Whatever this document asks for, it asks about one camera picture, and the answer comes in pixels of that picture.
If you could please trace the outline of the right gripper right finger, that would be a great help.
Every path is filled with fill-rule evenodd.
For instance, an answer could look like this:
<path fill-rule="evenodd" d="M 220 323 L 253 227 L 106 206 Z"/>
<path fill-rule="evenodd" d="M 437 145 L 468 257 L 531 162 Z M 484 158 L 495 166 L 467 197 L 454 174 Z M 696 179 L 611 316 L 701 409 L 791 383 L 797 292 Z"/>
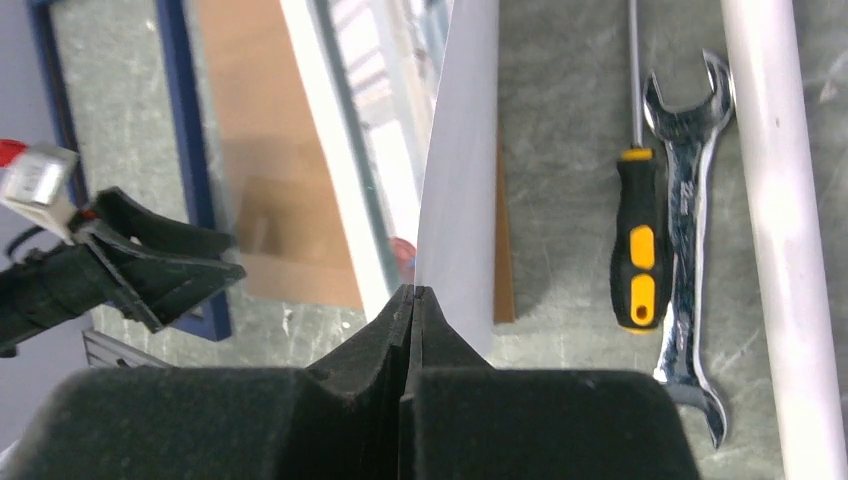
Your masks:
<path fill-rule="evenodd" d="M 403 479 L 696 479 L 670 397 L 628 370 L 497 369 L 412 294 Z"/>

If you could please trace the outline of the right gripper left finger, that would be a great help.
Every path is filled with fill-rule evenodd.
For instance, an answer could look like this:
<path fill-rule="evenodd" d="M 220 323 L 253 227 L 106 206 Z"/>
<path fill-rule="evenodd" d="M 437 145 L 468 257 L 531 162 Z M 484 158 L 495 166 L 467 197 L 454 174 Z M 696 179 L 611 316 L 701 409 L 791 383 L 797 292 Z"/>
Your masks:
<path fill-rule="evenodd" d="M 414 290 L 315 363 L 100 368 L 49 397 L 5 479 L 399 479 Z"/>

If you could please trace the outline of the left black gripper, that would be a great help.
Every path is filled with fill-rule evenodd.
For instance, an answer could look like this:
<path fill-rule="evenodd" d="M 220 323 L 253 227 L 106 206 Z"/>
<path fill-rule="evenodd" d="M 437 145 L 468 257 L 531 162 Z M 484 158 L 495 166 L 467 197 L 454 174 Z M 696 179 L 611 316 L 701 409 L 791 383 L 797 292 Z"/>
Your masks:
<path fill-rule="evenodd" d="M 14 252 L 45 229 L 32 225 L 5 245 L 1 272 L 1 356 L 102 304 L 156 333 L 246 276 L 221 255 L 224 232 L 159 215 L 119 187 L 100 191 L 92 211 L 103 221 L 79 230 L 82 243 Z"/>

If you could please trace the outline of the blue picture frame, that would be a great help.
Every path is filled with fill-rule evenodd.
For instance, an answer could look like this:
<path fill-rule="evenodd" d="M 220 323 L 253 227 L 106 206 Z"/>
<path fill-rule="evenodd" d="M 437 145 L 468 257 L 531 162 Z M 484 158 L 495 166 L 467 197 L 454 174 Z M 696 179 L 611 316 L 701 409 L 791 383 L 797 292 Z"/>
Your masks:
<path fill-rule="evenodd" d="M 51 3 L 34 0 L 24 5 L 32 27 L 54 135 L 59 146 L 76 150 L 78 141 L 51 19 Z M 215 230 L 217 222 L 185 3 L 172 0 L 157 1 L 155 5 L 188 220 L 192 225 Z M 172 326 L 214 342 L 229 338 L 232 329 L 226 295 L 213 296 L 201 305 L 199 314 L 186 313 Z"/>

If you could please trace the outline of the black yellow screwdriver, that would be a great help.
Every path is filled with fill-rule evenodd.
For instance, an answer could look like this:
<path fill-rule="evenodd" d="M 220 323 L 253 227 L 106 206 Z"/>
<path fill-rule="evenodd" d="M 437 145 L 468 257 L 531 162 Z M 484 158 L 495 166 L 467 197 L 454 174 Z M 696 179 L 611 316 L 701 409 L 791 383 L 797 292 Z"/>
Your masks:
<path fill-rule="evenodd" d="M 616 162 L 620 195 L 610 290 L 619 326 L 630 333 L 642 334 L 656 329 L 659 322 L 657 289 L 663 261 L 659 258 L 657 241 L 655 152 L 644 145 L 638 3 L 629 1 L 627 10 L 632 141 Z"/>

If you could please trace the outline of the photo of woman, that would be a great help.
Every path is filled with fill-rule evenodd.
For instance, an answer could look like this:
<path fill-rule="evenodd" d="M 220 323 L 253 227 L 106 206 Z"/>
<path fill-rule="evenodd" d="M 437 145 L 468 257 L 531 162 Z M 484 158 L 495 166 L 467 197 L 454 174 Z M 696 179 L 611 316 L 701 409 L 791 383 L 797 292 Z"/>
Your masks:
<path fill-rule="evenodd" d="M 495 323 L 499 4 L 285 1 L 362 308 L 431 287 L 478 353 Z"/>

